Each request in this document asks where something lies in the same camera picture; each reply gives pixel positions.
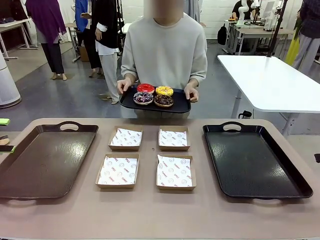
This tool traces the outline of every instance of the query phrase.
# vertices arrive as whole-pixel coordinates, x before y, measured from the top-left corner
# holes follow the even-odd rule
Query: black coat
[[[102,33],[99,41],[102,45],[116,49],[118,48],[118,19],[116,0],[95,0],[92,6],[92,26],[97,28],[100,23],[107,27],[107,31]]]

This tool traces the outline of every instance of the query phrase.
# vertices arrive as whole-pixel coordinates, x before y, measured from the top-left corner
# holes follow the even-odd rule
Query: chocolate donut
[[[155,105],[162,107],[162,108],[169,108],[174,104],[174,99],[170,96],[167,95],[157,95],[154,98],[154,103]]]
[[[133,96],[133,101],[139,105],[148,105],[154,101],[154,96],[148,92],[137,92]]]

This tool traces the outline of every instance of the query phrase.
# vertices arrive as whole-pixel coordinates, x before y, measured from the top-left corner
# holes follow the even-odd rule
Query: purple shawl
[[[52,44],[59,33],[67,32],[58,0],[26,0],[25,6],[48,44]]]

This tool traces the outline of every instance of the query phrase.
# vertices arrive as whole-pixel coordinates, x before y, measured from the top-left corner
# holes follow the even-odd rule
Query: black tray
[[[241,130],[225,130],[238,125]],[[221,190],[230,197],[301,199],[313,190],[263,126],[203,126]]]
[[[77,130],[61,130],[66,124]],[[36,126],[0,164],[0,198],[55,199],[66,195],[98,131],[65,121]]]
[[[139,109],[156,112],[166,112],[173,114],[184,114],[190,112],[191,103],[186,99],[185,92],[181,89],[173,89],[172,98],[174,104],[171,107],[160,107],[151,103],[149,105],[139,105],[134,102],[134,95],[137,93],[137,86],[129,88],[120,100],[120,104],[128,109]]]

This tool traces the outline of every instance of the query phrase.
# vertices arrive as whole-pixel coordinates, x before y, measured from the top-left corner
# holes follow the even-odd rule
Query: red donut
[[[150,93],[150,94],[153,94],[155,92],[155,88],[154,86],[150,85],[150,84],[147,84],[147,83],[144,83],[144,84],[140,84],[136,90],[140,93],[140,92],[143,92],[143,93]]]

